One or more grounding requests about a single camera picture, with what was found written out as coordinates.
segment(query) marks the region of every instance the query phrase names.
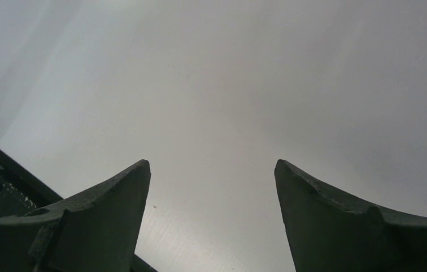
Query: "black object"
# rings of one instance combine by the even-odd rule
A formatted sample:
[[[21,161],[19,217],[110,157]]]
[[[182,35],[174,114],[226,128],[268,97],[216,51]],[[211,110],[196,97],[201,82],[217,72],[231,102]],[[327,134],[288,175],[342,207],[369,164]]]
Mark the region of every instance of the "black object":
[[[142,160],[62,199],[0,150],[0,271],[154,272],[134,254],[150,175]]]
[[[275,178],[297,272],[427,272],[427,218],[362,200],[284,160]]]

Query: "white surface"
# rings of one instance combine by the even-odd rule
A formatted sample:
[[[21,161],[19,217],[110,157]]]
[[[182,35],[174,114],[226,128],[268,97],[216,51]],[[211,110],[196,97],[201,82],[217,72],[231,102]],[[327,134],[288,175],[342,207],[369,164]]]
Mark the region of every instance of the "white surface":
[[[159,271],[293,271],[279,158],[427,215],[427,1],[1,0],[0,148],[64,197],[148,159]]]

